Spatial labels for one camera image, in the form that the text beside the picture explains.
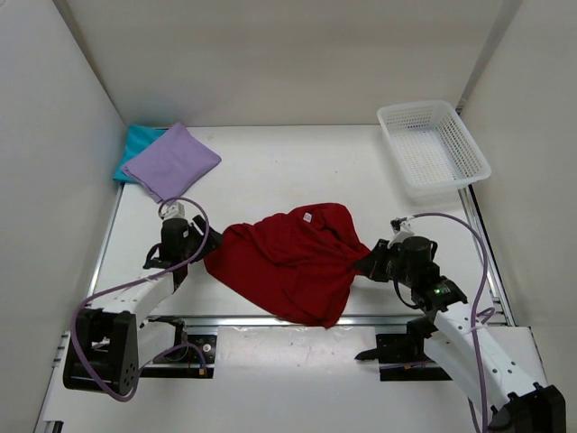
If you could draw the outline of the purple t shirt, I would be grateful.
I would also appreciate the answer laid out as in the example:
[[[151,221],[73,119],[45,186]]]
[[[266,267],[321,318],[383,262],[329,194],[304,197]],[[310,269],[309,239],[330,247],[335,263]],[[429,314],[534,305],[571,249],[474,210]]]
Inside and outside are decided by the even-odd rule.
[[[175,123],[147,149],[129,160],[123,172],[156,203],[182,196],[222,158]]]

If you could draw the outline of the red t shirt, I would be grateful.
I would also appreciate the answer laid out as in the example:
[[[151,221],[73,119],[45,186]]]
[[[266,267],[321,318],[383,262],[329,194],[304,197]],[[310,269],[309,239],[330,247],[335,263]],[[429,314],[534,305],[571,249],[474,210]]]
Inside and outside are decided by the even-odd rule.
[[[211,276],[271,315],[330,328],[359,275],[355,263],[369,252],[347,207],[321,203],[227,227],[204,264]]]

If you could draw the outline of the teal t shirt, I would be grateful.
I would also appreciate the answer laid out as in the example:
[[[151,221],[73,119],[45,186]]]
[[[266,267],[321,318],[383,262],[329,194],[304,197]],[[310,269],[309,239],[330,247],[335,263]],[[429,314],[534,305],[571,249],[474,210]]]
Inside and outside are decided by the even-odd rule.
[[[132,158],[147,149],[154,141],[160,138],[167,128],[152,128],[137,124],[128,126],[124,141],[123,156],[114,171],[113,181],[118,183],[135,183],[131,177],[123,172],[123,166]]]

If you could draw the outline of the white plastic basket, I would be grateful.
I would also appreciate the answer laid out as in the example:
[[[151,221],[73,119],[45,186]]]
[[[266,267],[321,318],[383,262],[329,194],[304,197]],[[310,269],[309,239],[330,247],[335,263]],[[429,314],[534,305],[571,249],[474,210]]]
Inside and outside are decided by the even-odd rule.
[[[410,198],[451,195],[490,177],[481,148],[449,103],[422,100],[384,106],[377,118]]]

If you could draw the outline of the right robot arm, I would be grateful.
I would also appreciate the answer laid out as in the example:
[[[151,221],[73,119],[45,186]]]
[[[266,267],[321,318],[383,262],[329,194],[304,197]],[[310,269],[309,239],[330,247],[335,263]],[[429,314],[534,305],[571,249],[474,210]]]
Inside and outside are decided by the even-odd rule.
[[[408,323],[405,349],[427,358],[466,394],[483,432],[564,432],[566,403],[553,385],[526,373],[493,337],[464,293],[435,263],[437,244],[422,236],[381,240],[355,264],[361,275],[409,288],[422,317]]]

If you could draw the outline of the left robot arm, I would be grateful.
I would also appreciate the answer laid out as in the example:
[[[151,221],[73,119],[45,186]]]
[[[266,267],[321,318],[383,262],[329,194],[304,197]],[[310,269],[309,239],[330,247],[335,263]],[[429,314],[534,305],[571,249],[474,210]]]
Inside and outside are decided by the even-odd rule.
[[[141,283],[103,290],[74,313],[64,386],[125,402],[135,394],[144,368],[155,361],[175,363],[194,355],[200,374],[206,374],[202,346],[189,342],[184,320],[153,311],[183,284],[188,266],[203,260],[223,240],[201,216],[164,219],[160,242],[146,255]]]

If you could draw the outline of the aluminium front rail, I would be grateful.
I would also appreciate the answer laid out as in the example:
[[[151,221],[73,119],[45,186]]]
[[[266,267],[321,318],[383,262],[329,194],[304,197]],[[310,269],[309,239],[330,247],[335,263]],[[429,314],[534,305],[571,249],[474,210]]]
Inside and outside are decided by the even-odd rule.
[[[264,316],[148,316],[149,321],[159,318],[180,319],[189,327],[291,327],[295,323]],[[336,322],[340,327],[403,327],[420,315],[378,316],[345,315]]]

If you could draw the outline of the aluminium rail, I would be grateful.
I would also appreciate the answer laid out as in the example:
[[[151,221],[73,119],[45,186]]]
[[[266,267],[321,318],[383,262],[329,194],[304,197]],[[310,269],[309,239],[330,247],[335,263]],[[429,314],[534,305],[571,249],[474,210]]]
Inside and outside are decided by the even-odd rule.
[[[189,327],[291,327],[295,323],[264,316],[148,316],[149,321],[159,318],[180,319]],[[340,327],[403,327],[420,315],[378,316],[345,315],[336,322]]]
[[[474,243],[476,244],[481,264],[486,263],[486,269],[484,272],[486,282],[484,284],[482,299],[489,302],[495,309],[495,313],[489,320],[489,324],[493,326],[515,327],[517,322],[514,318],[508,294],[490,244],[490,239],[483,221],[481,208],[476,198],[473,185],[460,189],[459,197],[468,224],[475,230],[481,239],[478,241],[474,238]]]

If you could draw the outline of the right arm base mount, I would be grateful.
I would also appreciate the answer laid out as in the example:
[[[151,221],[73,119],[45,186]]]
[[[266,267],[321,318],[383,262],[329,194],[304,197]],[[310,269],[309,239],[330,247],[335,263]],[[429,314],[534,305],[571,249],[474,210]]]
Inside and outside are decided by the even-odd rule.
[[[406,324],[403,333],[379,333],[376,346],[358,353],[360,363],[377,361],[381,382],[444,382],[448,373],[425,354],[424,343],[437,328],[426,317]]]

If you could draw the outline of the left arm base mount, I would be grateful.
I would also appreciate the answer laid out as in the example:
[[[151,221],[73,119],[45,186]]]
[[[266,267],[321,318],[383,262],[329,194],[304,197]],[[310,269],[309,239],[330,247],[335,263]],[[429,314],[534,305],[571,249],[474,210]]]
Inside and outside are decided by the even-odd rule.
[[[184,318],[157,316],[140,324],[139,355],[143,378],[212,379],[217,331]]]

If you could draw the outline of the aluminium right side rail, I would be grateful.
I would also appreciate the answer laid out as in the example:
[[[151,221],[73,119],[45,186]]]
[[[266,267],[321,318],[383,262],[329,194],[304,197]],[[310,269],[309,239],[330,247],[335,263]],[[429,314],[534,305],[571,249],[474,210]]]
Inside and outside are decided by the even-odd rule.
[[[481,208],[476,198],[473,185],[460,189],[459,197],[468,224],[475,230],[481,239],[478,241],[474,238],[474,243],[476,244],[481,264],[486,263],[486,269],[484,272],[486,282],[484,284],[482,299],[489,302],[495,309],[495,313],[489,320],[489,324],[493,326],[515,327],[517,322],[514,318],[508,294],[490,244],[490,239],[483,221]]]

